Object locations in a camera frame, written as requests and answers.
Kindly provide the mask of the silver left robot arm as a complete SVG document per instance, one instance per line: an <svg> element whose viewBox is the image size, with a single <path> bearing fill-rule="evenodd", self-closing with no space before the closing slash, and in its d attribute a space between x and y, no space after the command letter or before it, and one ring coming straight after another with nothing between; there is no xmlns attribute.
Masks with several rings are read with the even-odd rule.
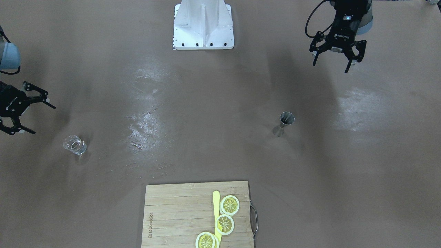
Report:
<svg viewBox="0 0 441 248"><path fill-rule="evenodd" d="M367 33L373 25L372 1L370 0L331 0L336 10L328 34L318 31L310 44L314 54L313 65L318 56L326 51L343 53L348 59L347 73L351 65L360 63L365 55L366 40L356 41L356 35Z"/></svg>

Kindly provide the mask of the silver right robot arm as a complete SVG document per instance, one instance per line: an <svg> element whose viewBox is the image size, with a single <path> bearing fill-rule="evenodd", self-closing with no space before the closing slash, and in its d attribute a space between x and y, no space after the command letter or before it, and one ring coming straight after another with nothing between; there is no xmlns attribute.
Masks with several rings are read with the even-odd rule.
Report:
<svg viewBox="0 0 441 248"><path fill-rule="evenodd" d="M0 67L5 75L16 75L21 71L21 58L18 47L11 43L3 29L0 29ZM44 103L50 108L56 107L50 104L48 92L24 81L19 90L13 85L1 82L0 89L0 129L9 135L35 131L25 127L20 122L20 116L34 103Z"/></svg>

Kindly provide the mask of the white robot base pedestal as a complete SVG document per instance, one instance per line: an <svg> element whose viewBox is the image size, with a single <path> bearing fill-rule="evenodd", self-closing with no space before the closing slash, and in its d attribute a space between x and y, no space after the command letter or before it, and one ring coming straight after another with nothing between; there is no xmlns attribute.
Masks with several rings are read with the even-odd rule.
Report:
<svg viewBox="0 0 441 248"><path fill-rule="evenodd" d="M174 7L176 50L233 49L232 8L223 0L183 0Z"/></svg>

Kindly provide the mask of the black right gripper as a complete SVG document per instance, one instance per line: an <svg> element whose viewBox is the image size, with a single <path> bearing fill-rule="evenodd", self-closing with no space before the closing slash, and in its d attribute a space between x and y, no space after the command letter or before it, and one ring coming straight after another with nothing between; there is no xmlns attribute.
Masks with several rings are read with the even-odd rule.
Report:
<svg viewBox="0 0 441 248"><path fill-rule="evenodd" d="M37 92L35 96L27 96L26 93ZM0 130L14 135L16 133L28 132L35 134L36 132L21 124L19 117L26 109L25 104L44 103L50 108L56 109L54 105L50 103L48 98L48 92L35 86L27 81L23 82L22 91L12 85L7 85L1 81L0 92ZM3 124L5 118L9 118L12 121L12 126L8 127Z"/></svg>

